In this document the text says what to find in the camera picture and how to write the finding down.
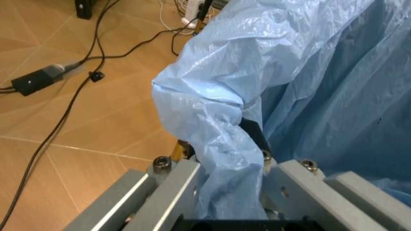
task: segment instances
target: tiled floor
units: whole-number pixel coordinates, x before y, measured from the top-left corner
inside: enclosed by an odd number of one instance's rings
[[[0,87],[52,63],[70,63],[87,52],[95,19],[78,19],[73,0],[0,0]],[[181,26],[173,1],[164,19]],[[121,0],[106,15],[100,34],[106,54],[121,54],[163,30],[157,0]],[[178,38],[179,50],[189,37]],[[130,56],[109,60],[106,78],[86,85],[64,127],[44,152],[5,230],[61,230],[129,168],[145,170],[169,154],[175,138],[164,131],[151,100],[151,79],[176,60],[171,34]],[[26,164],[62,116],[73,92],[98,61],[67,81],[28,97],[0,95],[0,218]]]

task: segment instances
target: blue plastic sheet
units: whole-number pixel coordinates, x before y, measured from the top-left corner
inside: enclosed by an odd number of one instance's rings
[[[410,0],[231,0],[153,81],[163,125],[207,173],[198,217],[266,218],[242,117],[277,161],[354,170],[409,201],[410,15]]]

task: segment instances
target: black cable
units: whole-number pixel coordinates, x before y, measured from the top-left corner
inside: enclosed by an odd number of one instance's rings
[[[158,32],[156,35],[154,35],[151,39],[143,41],[138,43],[137,45],[135,45],[134,47],[132,47],[128,52],[124,53],[124,54],[120,54],[120,55],[107,55],[105,58],[106,59],[118,59],[118,58],[124,58],[127,55],[129,55],[130,53],[132,53],[135,49],[137,49],[138,47],[140,47],[141,45],[144,45],[146,43],[152,42],[154,39],[156,39],[159,35],[163,34],[163,33],[167,33],[167,32],[173,32],[173,31],[179,31],[181,29],[184,29],[183,27],[180,28],[176,28],[176,29],[172,29],[172,30],[163,30]],[[92,56],[86,59],[86,61],[88,60],[92,60],[92,59],[101,59],[103,58],[102,56]]]
[[[0,90],[0,94],[10,94],[17,92],[16,90]]]
[[[13,86],[9,86],[9,87],[6,87],[6,88],[0,88],[0,90],[13,90],[13,89],[14,89]]]
[[[175,33],[174,35],[173,35],[173,38],[171,39],[171,52],[173,53],[173,54],[175,54],[176,56],[178,56],[179,54],[177,54],[175,51],[174,51],[174,39],[176,38],[176,36],[181,32],[181,31],[183,31],[184,29],[186,29],[187,27],[188,27],[188,25],[190,24],[190,23],[192,23],[194,20],[196,20],[197,18],[193,18],[191,21],[189,21],[184,27],[182,27],[182,28],[180,28],[180,30],[179,31],[177,31],[177,33]]]
[[[179,13],[179,15],[180,15],[181,17],[184,17],[184,16],[185,16],[185,12],[183,12],[182,10],[180,10],[180,7],[179,7],[179,5],[177,4],[177,1],[176,1],[176,0],[174,0],[174,4],[176,4],[177,12]]]
[[[90,56],[91,51],[92,51],[93,48],[94,48],[95,41],[97,41],[97,43],[98,43],[98,45],[99,45],[99,48],[100,48],[100,51],[102,52],[103,58],[102,58],[102,61],[100,62],[100,64],[98,65],[98,67],[97,67],[93,72],[96,72],[96,71],[100,70],[101,67],[103,66],[104,60],[105,60],[104,51],[103,51],[103,48],[101,47],[101,44],[100,44],[100,41],[99,41],[99,38],[98,38],[98,26],[99,26],[99,24],[100,24],[101,19],[102,19],[103,16],[104,16],[104,14],[107,12],[107,10],[110,9],[113,5],[115,5],[115,4],[116,4],[117,2],[119,2],[119,1],[120,1],[120,0],[116,0],[115,2],[113,2],[110,6],[108,6],[108,7],[105,8],[105,9],[103,9],[103,11],[101,12],[101,14],[99,15],[99,18],[97,19],[96,29],[95,29],[95,32],[94,32],[94,39],[93,39],[93,43],[92,43],[92,45],[91,45],[90,51],[87,53],[87,55],[85,56],[85,58],[84,58],[82,61],[79,62],[79,63],[83,64],[83,63],[86,61],[86,59]],[[22,177],[22,179],[21,179],[21,181],[20,181],[20,185],[19,185],[19,187],[17,188],[16,194],[14,195],[13,201],[12,201],[12,203],[10,204],[10,207],[9,207],[9,209],[7,210],[6,215],[4,216],[3,220],[1,221],[0,231],[3,230],[4,226],[6,225],[7,221],[9,220],[10,215],[12,214],[12,212],[13,212],[16,204],[17,204],[18,199],[20,198],[20,195],[21,195],[21,193],[22,193],[22,191],[23,191],[23,189],[24,189],[24,186],[25,186],[25,184],[26,184],[28,175],[29,175],[29,173],[30,173],[31,167],[32,167],[32,165],[34,164],[34,161],[36,160],[37,155],[40,153],[40,151],[43,149],[43,147],[46,145],[46,143],[56,134],[56,132],[59,130],[59,128],[60,128],[60,127],[63,125],[63,123],[66,121],[66,119],[68,118],[68,115],[69,115],[70,112],[71,112],[71,108],[73,107],[73,104],[74,104],[75,100],[77,99],[78,94],[79,94],[80,91],[83,89],[83,87],[89,82],[89,80],[90,80],[90,78],[87,77],[87,78],[81,83],[81,85],[77,88],[77,90],[76,90],[76,92],[74,93],[74,95],[73,95],[73,97],[72,97],[72,99],[71,99],[68,107],[66,108],[63,116],[61,117],[61,119],[59,120],[59,122],[57,123],[57,125],[53,128],[53,130],[50,132],[50,134],[48,134],[48,136],[43,140],[43,142],[40,144],[40,146],[36,149],[36,151],[35,151],[35,152],[33,153],[33,155],[31,156],[31,159],[30,159],[30,161],[29,161],[29,163],[28,163],[28,165],[27,165],[27,167],[26,167],[26,170],[25,170],[25,172],[24,172],[24,175],[23,175],[23,177]]]

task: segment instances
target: black cable clip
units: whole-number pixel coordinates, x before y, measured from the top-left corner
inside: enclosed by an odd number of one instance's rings
[[[93,82],[97,82],[100,79],[104,78],[105,74],[101,71],[96,71],[96,72],[89,72],[89,78],[93,81]]]

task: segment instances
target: white power strip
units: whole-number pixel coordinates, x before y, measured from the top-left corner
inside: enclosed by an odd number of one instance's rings
[[[198,8],[201,3],[205,0],[188,0],[187,7],[185,10],[185,16],[181,19],[181,22],[187,25],[191,20],[193,20],[198,14]],[[197,20],[194,20],[188,25],[188,28],[195,28],[197,25]]]

